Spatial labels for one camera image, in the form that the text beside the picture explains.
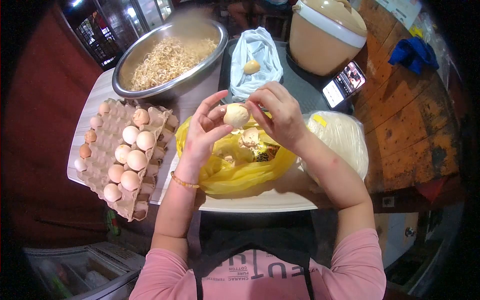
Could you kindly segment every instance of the black apron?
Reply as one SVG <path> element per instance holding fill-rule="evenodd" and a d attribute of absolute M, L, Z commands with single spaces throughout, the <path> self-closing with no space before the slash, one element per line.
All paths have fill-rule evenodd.
<path fill-rule="evenodd" d="M 278 259 L 300 266 L 305 276 L 308 294 L 314 300 L 310 278 L 310 257 L 314 257 L 317 243 L 310 213 L 296 212 L 302 224 L 295 224 L 289 216 L 288 228 L 253 228 L 248 230 L 214 229 L 202 244 L 202 253 L 193 264 L 197 285 L 197 299 L 203 300 L 202 278 L 236 254 L 246 250 L 262 250 Z"/>

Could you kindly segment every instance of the stainless steel bowl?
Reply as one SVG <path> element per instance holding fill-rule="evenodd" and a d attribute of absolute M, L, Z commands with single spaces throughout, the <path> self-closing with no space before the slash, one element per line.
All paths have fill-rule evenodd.
<path fill-rule="evenodd" d="M 144 61 L 147 53 L 151 52 L 154 46 L 167 36 L 210 38 L 218 43 L 218 46 L 204 61 L 179 77 L 147 90 L 130 90 L 135 69 Z M 113 72 L 113 90 L 123 98 L 148 101 L 172 99 L 181 96 L 208 77 L 215 67 L 220 64 L 227 41 L 228 33 L 225 27 L 219 22 L 212 20 L 174 21 L 160 26 L 141 37 L 121 57 Z"/>

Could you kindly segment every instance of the cardboard egg tray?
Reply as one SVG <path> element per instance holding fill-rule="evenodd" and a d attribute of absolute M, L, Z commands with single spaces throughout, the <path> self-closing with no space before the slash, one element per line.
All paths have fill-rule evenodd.
<path fill-rule="evenodd" d="M 162 164 L 166 145 L 178 127 L 179 121 L 172 114 L 172 110 L 164 107 L 141 107 L 135 102 L 122 103 L 111 98 L 106 102 L 110 106 L 110 112 L 103 116 L 98 114 L 103 120 L 103 125 L 95 130 L 96 141 L 89 144 L 92 154 L 85 158 L 87 169 L 77 172 L 77 174 L 92 191 L 98 194 L 100 199 L 105 200 L 108 206 L 115 209 L 120 216 L 128 219 L 129 222 L 140 221 L 146 217 L 148 201 L 155 189 L 156 175 Z M 122 138 L 125 127 L 135 126 L 132 118 L 138 108 L 147 110 L 150 116 L 149 123 L 138 127 L 139 130 L 153 133 L 157 140 L 156 146 L 147 151 L 142 151 L 136 143 L 129 145 Z M 122 197 L 115 202 L 110 202 L 105 199 L 103 189 L 107 184 L 114 183 L 108 177 L 108 168 L 113 164 L 120 164 L 115 159 L 115 149 L 121 144 L 129 145 L 132 150 L 144 152 L 148 158 L 148 164 L 144 169 L 138 171 L 140 187 L 131 192 L 118 184 Z M 124 168 L 132 170 L 127 164 L 124 165 Z"/>

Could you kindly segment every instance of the woman's right hand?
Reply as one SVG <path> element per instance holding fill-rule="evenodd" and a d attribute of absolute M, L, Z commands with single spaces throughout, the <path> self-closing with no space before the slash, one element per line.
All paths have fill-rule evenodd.
<path fill-rule="evenodd" d="M 259 104 L 272 114 L 269 118 Z M 269 82 L 248 97 L 248 107 L 257 123 L 277 143 L 299 155 L 308 143 L 309 131 L 300 112 L 298 101 L 280 83 Z"/>

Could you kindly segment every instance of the black tray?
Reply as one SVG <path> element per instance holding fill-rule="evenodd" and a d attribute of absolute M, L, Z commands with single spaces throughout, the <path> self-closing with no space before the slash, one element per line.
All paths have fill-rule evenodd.
<path fill-rule="evenodd" d="M 231 39 L 223 51 L 218 90 L 228 90 L 227 97 L 222 99 L 222 102 L 225 104 L 233 103 L 232 93 L 230 91 L 230 66 L 232 53 L 237 42 L 237 38 Z M 291 59 L 286 42 L 276 41 L 275 45 L 278 51 L 278 57 L 280 58 L 280 64 L 283 68 L 283 76 L 280 83 L 299 102 L 302 114 L 313 110 L 330 110 L 322 94 L 322 89 L 332 78 L 317 76 L 301 69 Z"/>

